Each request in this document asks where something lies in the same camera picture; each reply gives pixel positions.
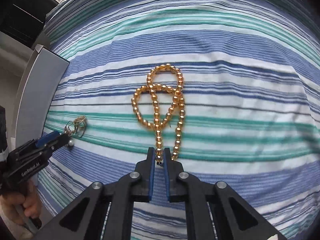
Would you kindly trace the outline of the left hand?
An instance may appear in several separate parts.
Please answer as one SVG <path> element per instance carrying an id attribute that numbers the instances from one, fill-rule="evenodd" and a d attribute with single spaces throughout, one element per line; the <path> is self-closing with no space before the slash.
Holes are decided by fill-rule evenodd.
<path id="1" fill-rule="evenodd" d="M 18 225 L 23 225 L 24 221 L 15 206 L 22 206 L 24 215 L 32 219 L 39 218 L 42 209 L 40 197 L 32 180 L 28 181 L 25 196 L 19 192 L 9 192 L 1 195 L 1 206 L 4 215 Z"/>

